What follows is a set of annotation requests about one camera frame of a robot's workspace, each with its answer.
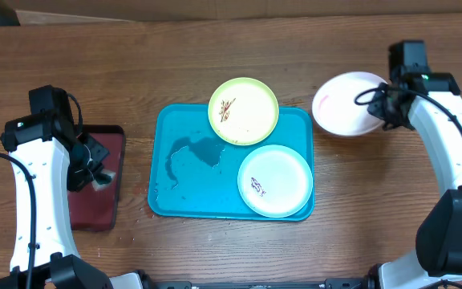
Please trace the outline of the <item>green scouring sponge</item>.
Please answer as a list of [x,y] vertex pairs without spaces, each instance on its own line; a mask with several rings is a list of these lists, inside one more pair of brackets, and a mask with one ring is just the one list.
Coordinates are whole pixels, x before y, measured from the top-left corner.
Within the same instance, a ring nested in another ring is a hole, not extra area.
[[115,179],[115,176],[116,176],[115,172],[111,170],[103,169],[101,172],[97,173],[94,176],[94,180],[92,181],[93,189],[95,191],[106,189],[113,182],[113,180]]

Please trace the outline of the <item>white plate with red stain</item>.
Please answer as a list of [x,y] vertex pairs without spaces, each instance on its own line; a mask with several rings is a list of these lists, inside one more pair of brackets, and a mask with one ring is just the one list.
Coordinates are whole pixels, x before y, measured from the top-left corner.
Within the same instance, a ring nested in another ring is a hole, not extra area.
[[335,76],[314,95],[314,120],[321,128],[338,136],[361,136],[380,128],[383,121],[370,115],[366,105],[355,104],[355,97],[381,83],[386,81],[365,71]]

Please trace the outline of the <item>light blue rimmed plate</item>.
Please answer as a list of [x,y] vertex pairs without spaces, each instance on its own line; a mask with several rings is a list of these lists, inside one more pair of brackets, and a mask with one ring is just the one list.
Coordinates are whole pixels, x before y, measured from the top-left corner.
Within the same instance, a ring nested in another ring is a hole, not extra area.
[[241,163],[237,187],[244,203],[267,218],[301,210],[314,190],[314,177],[301,154],[283,145],[254,149]]

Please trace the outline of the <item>yellow-green rimmed plate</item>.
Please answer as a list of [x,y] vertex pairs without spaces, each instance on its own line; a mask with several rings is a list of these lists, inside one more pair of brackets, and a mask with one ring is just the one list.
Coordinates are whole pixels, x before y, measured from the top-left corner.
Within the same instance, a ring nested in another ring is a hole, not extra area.
[[273,91],[262,81],[238,77],[221,84],[208,104],[213,131],[232,145],[255,145],[274,130],[279,104]]

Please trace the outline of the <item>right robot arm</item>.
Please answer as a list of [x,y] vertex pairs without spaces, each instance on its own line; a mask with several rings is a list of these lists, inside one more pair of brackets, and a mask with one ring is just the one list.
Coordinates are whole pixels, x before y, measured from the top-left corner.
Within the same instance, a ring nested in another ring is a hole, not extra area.
[[390,83],[372,88],[370,115],[383,130],[419,133],[440,187],[440,199],[416,233],[415,249],[373,266],[361,288],[447,288],[462,281],[462,99],[452,74],[428,66],[425,43],[389,47]]

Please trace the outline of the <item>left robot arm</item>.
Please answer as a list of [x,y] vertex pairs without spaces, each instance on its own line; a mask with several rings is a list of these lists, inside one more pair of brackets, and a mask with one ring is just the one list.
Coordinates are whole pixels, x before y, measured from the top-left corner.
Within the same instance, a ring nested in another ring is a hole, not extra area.
[[71,229],[67,195],[93,181],[106,185],[108,150],[73,119],[74,96],[46,85],[29,92],[30,115],[6,123],[4,158],[14,171],[16,239],[0,289],[152,288],[143,271],[109,277],[83,261]]

